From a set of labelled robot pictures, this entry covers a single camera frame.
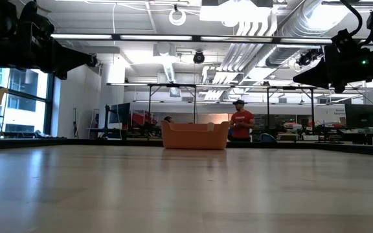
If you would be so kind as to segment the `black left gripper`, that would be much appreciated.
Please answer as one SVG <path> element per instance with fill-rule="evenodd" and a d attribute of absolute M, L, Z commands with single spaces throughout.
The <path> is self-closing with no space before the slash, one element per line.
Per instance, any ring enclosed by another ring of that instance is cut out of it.
<path fill-rule="evenodd" d="M 76 79 L 86 75 L 91 63 L 91 55 L 67 47 L 56 49 L 54 61 L 56 65 L 76 65 L 71 70 L 56 71 L 52 64 L 51 34 L 54 25 L 43 15 L 38 14 L 36 1 L 29 1 L 23 7 L 11 28 L 14 42 L 11 66 L 20 69 L 39 69 L 54 73 L 60 80 Z"/>

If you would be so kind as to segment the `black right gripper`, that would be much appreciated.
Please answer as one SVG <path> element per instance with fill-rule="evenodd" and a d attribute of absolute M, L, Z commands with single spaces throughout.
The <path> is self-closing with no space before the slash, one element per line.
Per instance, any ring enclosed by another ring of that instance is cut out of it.
<path fill-rule="evenodd" d="M 348 83 L 371 82 L 369 73 L 370 50 L 360 48 L 347 29 L 331 38 L 332 44 L 324 47 L 324 59 L 313 68 L 293 77 L 304 85 L 333 87 L 342 93 Z"/>

